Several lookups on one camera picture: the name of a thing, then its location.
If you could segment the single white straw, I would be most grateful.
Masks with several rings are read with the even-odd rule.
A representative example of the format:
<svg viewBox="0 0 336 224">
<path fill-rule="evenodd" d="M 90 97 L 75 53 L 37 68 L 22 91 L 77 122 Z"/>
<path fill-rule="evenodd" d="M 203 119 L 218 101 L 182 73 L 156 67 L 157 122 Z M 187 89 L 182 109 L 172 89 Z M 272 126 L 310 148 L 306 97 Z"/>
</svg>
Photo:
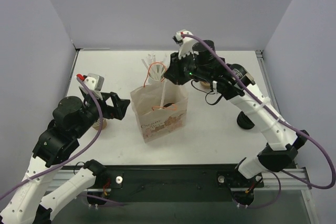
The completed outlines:
<svg viewBox="0 0 336 224">
<path fill-rule="evenodd" d="M 163 81 L 163 90 L 161 95 L 161 101 L 160 101 L 160 107 L 163 107 L 164 99 L 165 99 L 165 93 L 166 93 L 166 80 Z"/>
</svg>

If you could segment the black plastic cup lid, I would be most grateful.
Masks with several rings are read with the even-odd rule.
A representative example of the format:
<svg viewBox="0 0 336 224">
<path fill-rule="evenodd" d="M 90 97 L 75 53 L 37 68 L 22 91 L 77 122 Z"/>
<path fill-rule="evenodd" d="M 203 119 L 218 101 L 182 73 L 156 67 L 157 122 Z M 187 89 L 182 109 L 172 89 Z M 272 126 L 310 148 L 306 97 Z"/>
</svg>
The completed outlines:
<svg viewBox="0 0 336 224">
<path fill-rule="evenodd" d="M 167 103 L 167 104 L 165 104 L 163 107 L 166 109 L 166 108 L 168 108 L 168 107 L 170 107 L 170 106 L 173 106 L 174 105 L 174 103 Z"/>
</svg>

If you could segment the beige paper takeout bag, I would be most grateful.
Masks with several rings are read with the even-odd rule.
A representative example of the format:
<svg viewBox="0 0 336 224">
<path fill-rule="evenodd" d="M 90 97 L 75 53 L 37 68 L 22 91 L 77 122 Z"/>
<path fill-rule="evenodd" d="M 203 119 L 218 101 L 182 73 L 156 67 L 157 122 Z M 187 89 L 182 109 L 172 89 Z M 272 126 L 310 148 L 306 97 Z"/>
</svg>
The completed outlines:
<svg viewBox="0 0 336 224">
<path fill-rule="evenodd" d="M 163 82 L 149 84 L 146 79 L 142 86 L 130 92 L 131 106 L 138 129 L 145 143 L 168 135 L 186 123 L 188 91 L 166 80 L 166 93 L 163 106 L 174 103 L 168 108 L 160 107 Z"/>
</svg>

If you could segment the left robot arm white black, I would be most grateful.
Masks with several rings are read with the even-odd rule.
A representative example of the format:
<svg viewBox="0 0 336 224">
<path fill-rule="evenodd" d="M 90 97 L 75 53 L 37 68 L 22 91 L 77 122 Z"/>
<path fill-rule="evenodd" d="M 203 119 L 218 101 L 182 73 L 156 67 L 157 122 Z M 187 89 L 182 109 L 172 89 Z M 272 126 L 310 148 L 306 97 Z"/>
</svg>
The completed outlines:
<svg viewBox="0 0 336 224">
<path fill-rule="evenodd" d="M 94 95 L 81 89 L 83 98 L 63 98 L 53 111 L 53 120 L 33 149 L 22 182 L 12 189 L 14 195 L 1 211 L 1 223 L 51 223 L 57 213 L 82 191 L 100 188 L 107 181 L 106 167 L 92 159 L 55 191 L 46 194 L 55 175 L 79 147 L 78 140 L 103 119 L 122 120 L 129 99 L 114 93 Z"/>
</svg>

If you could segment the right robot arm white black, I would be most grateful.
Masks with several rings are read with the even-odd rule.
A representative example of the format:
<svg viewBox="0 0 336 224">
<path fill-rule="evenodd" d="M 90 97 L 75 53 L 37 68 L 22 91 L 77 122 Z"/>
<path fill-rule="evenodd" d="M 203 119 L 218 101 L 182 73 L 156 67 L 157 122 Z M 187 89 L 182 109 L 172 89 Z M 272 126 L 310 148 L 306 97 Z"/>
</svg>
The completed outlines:
<svg viewBox="0 0 336 224">
<path fill-rule="evenodd" d="M 279 172 L 289 166 L 306 138 L 280 123 L 281 115 L 262 94 L 250 73 L 241 65 L 216 60 L 192 38 L 176 40 L 179 51 L 172 53 L 164 77 L 177 85 L 190 80 L 204 81 L 222 98 L 240 109 L 237 123 L 244 129 L 256 127 L 265 137 L 265 148 L 255 157 L 244 158 L 233 172 L 233 181 L 245 186 L 257 174 L 270 170 Z"/>
</svg>

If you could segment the stack of paper cups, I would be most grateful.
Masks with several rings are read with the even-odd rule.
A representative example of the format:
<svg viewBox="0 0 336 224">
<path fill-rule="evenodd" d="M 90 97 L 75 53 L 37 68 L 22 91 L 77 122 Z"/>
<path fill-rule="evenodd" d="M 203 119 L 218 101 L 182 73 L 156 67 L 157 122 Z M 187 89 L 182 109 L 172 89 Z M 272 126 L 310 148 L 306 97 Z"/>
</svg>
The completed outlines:
<svg viewBox="0 0 336 224">
<path fill-rule="evenodd" d="M 103 118 L 102 120 L 98 119 L 93 125 L 92 128 L 95 130 L 102 129 L 104 130 L 107 127 L 107 120 Z"/>
</svg>

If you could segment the wrapped white straws bundle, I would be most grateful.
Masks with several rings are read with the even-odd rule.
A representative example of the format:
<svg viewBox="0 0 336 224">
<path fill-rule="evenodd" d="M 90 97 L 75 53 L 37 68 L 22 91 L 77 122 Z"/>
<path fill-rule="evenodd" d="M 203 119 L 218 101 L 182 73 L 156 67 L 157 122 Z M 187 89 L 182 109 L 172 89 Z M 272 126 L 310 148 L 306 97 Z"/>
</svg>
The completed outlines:
<svg viewBox="0 0 336 224">
<path fill-rule="evenodd" d="M 147 82 L 149 74 L 163 76 L 167 70 L 167 54 L 161 57 L 156 57 L 156 54 L 148 54 L 145 59 L 141 59 L 143 65 L 147 70 Z"/>
</svg>

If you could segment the brown pulp cup carrier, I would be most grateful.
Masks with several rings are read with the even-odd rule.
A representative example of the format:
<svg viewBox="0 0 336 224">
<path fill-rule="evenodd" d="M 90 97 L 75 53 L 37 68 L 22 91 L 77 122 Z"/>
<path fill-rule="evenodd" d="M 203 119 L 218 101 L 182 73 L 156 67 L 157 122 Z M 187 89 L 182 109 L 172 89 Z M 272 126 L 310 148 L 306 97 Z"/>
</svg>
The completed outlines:
<svg viewBox="0 0 336 224">
<path fill-rule="evenodd" d="M 208 82 L 200 82 L 201 86 L 204 87 L 205 89 L 209 89 L 211 87 L 211 85 Z"/>
</svg>

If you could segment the white straw holder cup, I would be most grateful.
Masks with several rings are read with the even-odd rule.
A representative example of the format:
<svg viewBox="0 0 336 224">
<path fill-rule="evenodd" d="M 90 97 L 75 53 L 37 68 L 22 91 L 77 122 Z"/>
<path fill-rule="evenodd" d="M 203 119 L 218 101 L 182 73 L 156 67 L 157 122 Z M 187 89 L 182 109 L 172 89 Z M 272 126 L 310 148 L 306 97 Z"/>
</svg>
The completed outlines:
<svg viewBox="0 0 336 224">
<path fill-rule="evenodd" d="M 164 80 L 164 77 L 163 76 L 157 76 L 157 75 L 153 75 L 153 74 L 149 74 L 149 77 L 148 77 L 148 83 L 149 84 L 156 84 L 156 83 L 161 83 L 163 82 Z"/>
</svg>

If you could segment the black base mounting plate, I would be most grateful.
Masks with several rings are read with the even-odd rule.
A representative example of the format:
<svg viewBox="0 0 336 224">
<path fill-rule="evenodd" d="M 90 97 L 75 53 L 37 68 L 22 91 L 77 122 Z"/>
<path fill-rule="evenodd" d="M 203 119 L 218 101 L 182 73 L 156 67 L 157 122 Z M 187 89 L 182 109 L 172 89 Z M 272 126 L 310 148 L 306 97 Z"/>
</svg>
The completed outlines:
<svg viewBox="0 0 336 224">
<path fill-rule="evenodd" d="M 258 174 L 246 179 L 235 164 L 109 165 L 89 188 L 91 205 L 135 202 L 225 202 L 232 196 L 252 203 L 264 186 Z"/>
</svg>

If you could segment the stack of black lids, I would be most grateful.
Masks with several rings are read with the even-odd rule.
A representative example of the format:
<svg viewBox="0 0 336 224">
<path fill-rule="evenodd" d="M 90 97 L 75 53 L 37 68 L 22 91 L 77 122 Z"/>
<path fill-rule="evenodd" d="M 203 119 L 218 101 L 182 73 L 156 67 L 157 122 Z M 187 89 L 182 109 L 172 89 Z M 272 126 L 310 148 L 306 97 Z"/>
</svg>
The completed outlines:
<svg viewBox="0 0 336 224">
<path fill-rule="evenodd" d="M 255 126 L 254 123 L 249 119 L 248 116 L 245 115 L 243 111 L 238 114 L 236 122 L 238 126 L 243 130 L 251 130 Z"/>
</svg>

